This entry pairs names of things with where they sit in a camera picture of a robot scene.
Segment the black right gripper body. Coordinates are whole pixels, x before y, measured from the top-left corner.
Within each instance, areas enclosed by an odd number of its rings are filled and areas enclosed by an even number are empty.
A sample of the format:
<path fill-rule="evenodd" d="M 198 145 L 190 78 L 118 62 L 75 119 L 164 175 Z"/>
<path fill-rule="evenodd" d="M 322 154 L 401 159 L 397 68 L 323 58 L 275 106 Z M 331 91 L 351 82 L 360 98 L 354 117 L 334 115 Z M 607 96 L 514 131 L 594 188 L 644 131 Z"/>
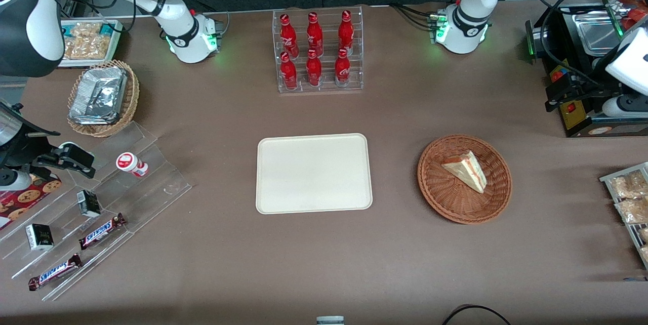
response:
<path fill-rule="evenodd" d="M 2 132 L 2 170 L 20 170 L 24 165 L 35 167 L 62 168 L 56 150 L 48 141 L 49 136 L 60 136 L 59 132 L 15 133 L 10 137 Z"/>

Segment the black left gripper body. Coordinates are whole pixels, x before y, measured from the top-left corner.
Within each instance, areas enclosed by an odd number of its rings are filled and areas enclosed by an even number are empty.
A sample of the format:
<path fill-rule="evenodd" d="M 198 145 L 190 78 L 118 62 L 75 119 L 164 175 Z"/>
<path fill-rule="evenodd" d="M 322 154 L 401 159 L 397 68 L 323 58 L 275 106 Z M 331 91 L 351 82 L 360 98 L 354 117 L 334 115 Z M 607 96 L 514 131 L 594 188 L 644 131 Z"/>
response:
<path fill-rule="evenodd" d="M 569 72 L 569 76 L 570 82 L 576 90 L 573 93 L 576 99 L 570 100 L 569 104 L 576 104 L 577 101 L 583 103 L 583 100 L 589 99 L 594 99 L 596 103 L 602 104 L 604 101 L 616 96 L 616 79 L 607 72 L 594 73 L 590 76 L 597 84 L 589 82 L 574 72 Z"/>

